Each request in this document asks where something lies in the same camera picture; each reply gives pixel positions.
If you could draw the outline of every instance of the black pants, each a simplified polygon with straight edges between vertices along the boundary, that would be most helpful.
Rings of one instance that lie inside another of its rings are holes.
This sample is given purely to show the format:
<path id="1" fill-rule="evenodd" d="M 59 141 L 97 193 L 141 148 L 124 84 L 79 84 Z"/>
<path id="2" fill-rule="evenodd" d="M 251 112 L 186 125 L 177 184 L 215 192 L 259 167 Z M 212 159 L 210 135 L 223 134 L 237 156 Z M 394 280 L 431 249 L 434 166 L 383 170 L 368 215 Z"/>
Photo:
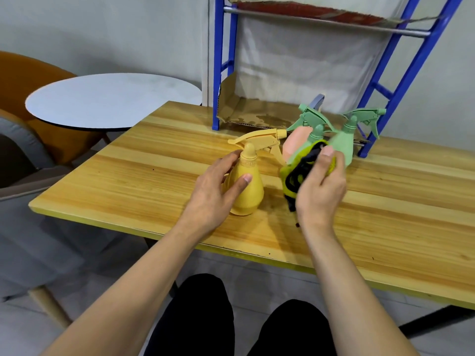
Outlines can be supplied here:
<path id="1" fill-rule="evenodd" d="M 248 356 L 335 356 L 330 326 L 312 304 L 289 300 L 262 326 Z M 234 355 L 234 315 L 223 282 L 194 275 L 178 289 L 153 330 L 144 356 Z"/>

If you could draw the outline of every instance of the green spray bottle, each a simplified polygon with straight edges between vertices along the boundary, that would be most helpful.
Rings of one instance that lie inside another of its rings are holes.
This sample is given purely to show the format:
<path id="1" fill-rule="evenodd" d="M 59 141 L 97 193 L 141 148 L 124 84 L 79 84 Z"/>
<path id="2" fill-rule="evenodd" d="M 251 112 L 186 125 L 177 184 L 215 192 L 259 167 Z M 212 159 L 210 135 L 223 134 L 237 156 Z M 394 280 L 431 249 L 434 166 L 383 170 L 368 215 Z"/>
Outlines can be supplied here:
<path id="1" fill-rule="evenodd" d="M 377 120 L 381 115 L 386 113 L 386 109 L 355 109 L 344 113 L 343 116 L 348 120 L 340 131 L 337 131 L 328 144 L 332 145 L 336 151 L 340 151 L 345 155 L 345 167 L 353 160 L 353 139 L 358 122 L 362 122 L 371 127 L 376 138 L 379 138 Z"/>
<path id="2" fill-rule="evenodd" d="M 302 113 L 300 114 L 299 119 L 292 126 L 290 126 L 287 131 L 293 131 L 299 126 L 310 126 L 313 130 L 307 137 L 305 143 L 303 143 L 303 145 L 301 145 L 300 148 L 295 151 L 287 160 L 288 165 L 292 164 L 295 157 L 303 149 L 309 147 L 316 141 L 323 140 L 324 132 L 327 132 L 325 131 L 325 125 L 328 125 L 332 132 L 338 132 L 338 130 L 333 127 L 330 121 L 322 113 L 304 104 L 301 104 L 298 108 Z"/>

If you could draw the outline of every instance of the round table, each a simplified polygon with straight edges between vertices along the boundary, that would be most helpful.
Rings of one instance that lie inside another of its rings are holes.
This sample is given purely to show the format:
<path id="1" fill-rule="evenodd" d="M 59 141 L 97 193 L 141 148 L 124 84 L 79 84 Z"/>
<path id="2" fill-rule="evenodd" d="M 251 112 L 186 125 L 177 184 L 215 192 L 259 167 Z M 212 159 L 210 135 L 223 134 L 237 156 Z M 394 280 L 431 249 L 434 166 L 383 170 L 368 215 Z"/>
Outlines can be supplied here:
<path id="1" fill-rule="evenodd" d="M 103 73 L 43 86 L 28 96 L 35 117 L 78 130 L 128 129 L 167 101 L 200 105 L 201 90 L 183 80 L 147 73 Z"/>

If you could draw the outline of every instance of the yellow table edge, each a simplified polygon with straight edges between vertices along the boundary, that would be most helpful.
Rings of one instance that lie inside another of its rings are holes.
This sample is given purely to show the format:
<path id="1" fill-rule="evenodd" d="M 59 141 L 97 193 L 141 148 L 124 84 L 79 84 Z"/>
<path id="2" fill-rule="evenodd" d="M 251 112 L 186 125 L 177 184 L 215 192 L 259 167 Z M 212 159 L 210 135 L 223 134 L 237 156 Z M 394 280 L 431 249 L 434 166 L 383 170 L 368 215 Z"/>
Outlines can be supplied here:
<path id="1" fill-rule="evenodd" d="M 91 225 L 91 226 L 102 227 L 102 228 L 110 229 L 110 230 L 113 230 L 113 231 L 129 233 L 129 234 L 133 234 L 135 236 L 146 237 L 146 238 L 150 238 L 150 239 L 154 239 L 154 240 L 159 240 L 163 237 L 163 234 L 160 234 L 160 233 L 153 233 L 153 232 L 150 232 L 150 231 L 119 226 L 119 225 L 111 224 L 111 223 L 104 222 L 104 221 L 96 221 L 96 220 L 83 218 L 83 217 L 80 217 L 80 216 L 63 214 L 61 212 L 55 212 L 55 211 L 51 211 L 51 210 L 47 210 L 47 209 L 42 209 L 40 207 L 35 207 L 35 206 L 31 206 L 31 205 L 28 205 L 28 206 L 35 213 L 46 215 L 46 216 L 56 217 L 56 218 L 60 218 L 60 219 L 68 220 L 68 221 L 74 221 L 74 222 L 78 222 L 78 223 L 84 223 L 84 224 L 88 224 L 88 225 Z M 281 267 L 281 268 L 286 268 L 286 269 L 292 269 L 292 270 L 295 270 L 295 271 L 316 274 L 315 269 L 313 269 L 312 267 L 305 267 L 305 266 L 300 266 L 300 265 L 296 265 L 296 264 L 293 264 L 293 263 L 286 263 L 286 262 L 283 262 L 283 261 L 274 260 L 274 259 L 270 259 L 270 258 L 267 258 L 267 257 L 254 255 L 254 254 L 251 254 L 251 253 L 246 253 L 246 252 L 236 251 L 236 250 L 230 250 L 230 249 L 227 249 L 227 248 L 224 248 L 224 247 L 199 243 L 196 246 L 196 249 L 202 250 L 202 251 L 209 251 L 209 252 L 219 253 L 219 254 L 224 255 L 224 256 L 236 257 L 236 258 L 239 258 L 239 259 L 243 259 L 243 260 L 247 260 L 247 261 L 253 261 L 253 262 L 256 262 L 256 263 L 264 263 L 264 264 L 267 264 L 267 265 L 270 265 L 270 266 L 276 266 L 276 267 Z M 423 299 L 429 299 L 431 301 L 439 302 L 441 304 L 450 304 L 450 305 L 454 305 L 454 306 L 460 306 L 460 307 L 464 307 L 464 308 L 467 308 L 467 309 L 475 310 L 475 303 L 470 303 L 470 302 L 467 302 L 467 301 L 448 298 L 448 297 L 444 297 L 444 296 L 431 295 L 431 294 L 424 293 L 424 292 L 417 291 L 417 290 L 412 290 L 412 289 L 407 289 L 407 288 L 404 288 L 404 287 L 389 285 L 389 284 L 384 283 L 384 282 L 378 282 L 378 281 L 372 281 L 372 280 L 366 280 L 366 279 L 365 279 L 365 281 L 372 288 L 385 290 L 385 291 L 400 292 L 400 293 L 403 293 L 403 294 L 408 295 L 408 296 L 414 296 L 414 297 L 419 297 L 419 298 L 423 298 Z"/>

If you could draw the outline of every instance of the orange chair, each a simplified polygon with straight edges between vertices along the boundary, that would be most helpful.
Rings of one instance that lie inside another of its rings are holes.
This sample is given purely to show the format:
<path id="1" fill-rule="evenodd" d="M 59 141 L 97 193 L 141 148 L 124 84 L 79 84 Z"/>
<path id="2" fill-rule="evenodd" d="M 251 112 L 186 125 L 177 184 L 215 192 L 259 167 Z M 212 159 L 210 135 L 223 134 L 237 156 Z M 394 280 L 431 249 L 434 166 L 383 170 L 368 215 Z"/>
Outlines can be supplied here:
<path id="1" fill-rule="evenodd" d="M 0 51 L 0 109 L 32 128 L 57 165 L 69 165 L 107 136 L 105 132 L 71 130 L 41 121 L 27 111 L 25 100 L 42 86 L 75 76 L 43 61 Z"/>

